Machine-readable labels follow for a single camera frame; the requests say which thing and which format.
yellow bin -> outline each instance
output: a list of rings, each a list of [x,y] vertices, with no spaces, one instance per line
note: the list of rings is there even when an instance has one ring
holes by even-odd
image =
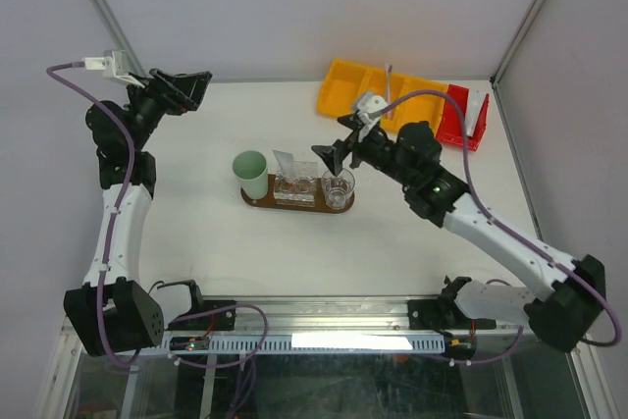
[[[391,100],[422,89],[447,92],[447,84],[404,74],[391,74]],[[366,91],[384,96],[386,92],[386,71],[369,68],[361,64],[336,59],[332,63],[321,86],[316,110],[328,117],[341,117],[352,113],[351,105]],[[392,111],[391,117],[382,119],[382,128],[398,132],[406,123],[429,122],[436,134],[443,117],[445,101],[433,95],[412,98]]]

white table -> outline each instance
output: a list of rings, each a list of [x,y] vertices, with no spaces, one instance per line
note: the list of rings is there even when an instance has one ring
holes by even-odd
[[[455,83],[491,93],[488,81]],[[319,87],[210,84],[197,112],[162,121],[146,147],[157,161],[157,185],[143,233],[143,286],[192,278],[214,295],[407,295],[438,293],[447,275],[516,283],[488,255],[417,217],[400,185],[366,164],[354,171],[356,200],[345,214],[246,205],[232,174],[238,152],[263,152],[275,172],[272,149],[316,161],[312,144],[348,135],[316,114]],[[446,147],[442,162],[463,177],[461,157],[459,149]],[[322,163],[319,170],[322,175]],[[501,216],[534,233],[492,94],[471,172]]]

black bracket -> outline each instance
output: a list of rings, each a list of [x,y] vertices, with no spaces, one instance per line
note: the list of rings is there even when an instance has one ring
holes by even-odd
[[[203,299],[199,309],[194,312],[202,313],[214,309],[224,308],[236,304],[234,299]],[[190,319],[181,323],[173,322],[168,326],[168,331],[205,331],[211,324],[211,316]],[[233,331],[236,327],[236,309],[230,309],[224,313],[214,315],[214,328],[212,331]]]
[[[471,329],[471,319],[464,316],[459,310],[453,313],[438,298],[410,299],[407,302],[408,321],[411,331],[447,331]],[[495,329],[497,323],[493,319],[476,319],[476,330]]]
[[[445,277],[445,287],[435,298],[411,299],[408,301],[408,320],[411,330],[443,332],[452,329],[471,330],[495,329],[493,319],[467,318],[455,304],[455,298],[462,287],[471,282],[469,277],[456,277],[453,281]]]

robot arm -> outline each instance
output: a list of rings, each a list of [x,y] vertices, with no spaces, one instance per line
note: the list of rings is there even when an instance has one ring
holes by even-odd
[[[156,182],[155,159],[142,149],[164,115],[198,109],[211,74],[168,76],[154,69],[151,78],[141,78],[127,73],[124,59],[122,52],[112,51],[103,58],[84,60],[87,69],[102,70],[106,78],[128,85],[128,105],[102,103],[124,124],[134,145],[131,181],[116,208],[129,167],[127,141],[100,108],[89,108],[85,120],[97,146],[103,218],[89,271],[81,288],[66,292],[64,309],[85,349],[94,356],[105,353],[96,320],[96,290],[104,270],[103,315],[114,352],[158,345],[174,318],[202,304],[200,290],[193,281],[162,285],[151,294],[138,283],[141,234]],[[109,235],[114,211],[116,221]],[[102,260],[105,246],[110,247],[108,266],[103,266]]]
[[[570,351],[602,312],[600,304],[555,265],[484,215],[467,183],[440,164],[442,147],[427,122],[407,124],[396,142],[390,140],[379,127],[379,118],[372,118],[386,105],[382,97],[365,94],[356,103],[353,115],[339,118],[339,123],[351,130],[349,137],[332,146],[312,146],[312,150],[334,175],[351,155],[351,168],[364,161],[399,182],[410,209],[419,217],[477,245],[525,286],[489,286],[458,277],[440,296],[454,318],[490,318],[529,325],[539,339]],[[576,260],[532,236],[526,238],[605,296],[600,261],[590,255]]]

wooden tray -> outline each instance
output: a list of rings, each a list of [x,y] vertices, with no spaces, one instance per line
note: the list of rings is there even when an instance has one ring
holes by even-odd
[[[275,187],[275,174],[268,175],[268,193],[264,198],[260,198],[258,200],[253,200],[248,197],[244,190],[240,190],[240,195],[242,195],[242,199],[249,204],[250,206],[254,206],[256,208],[273,208],[276,210],[291,210],[291,211],[307,211],[310,213],[331,213],[331,214],[339,214],[348,211],[351,206],[353,206],[353,202],[355,201],[355,191],[349,198],[349,201],[344,205],[344,208],[340,210],[335,210],[334,208],[330,208],[325,203],[325,195],[323,194],[323,188],[321,187],[321,180],[316,180],[316,199],[314,200],[314,206],[295,206],[295,205],[283,205],[277,202],[275,197],[273,196],[273,188]]]

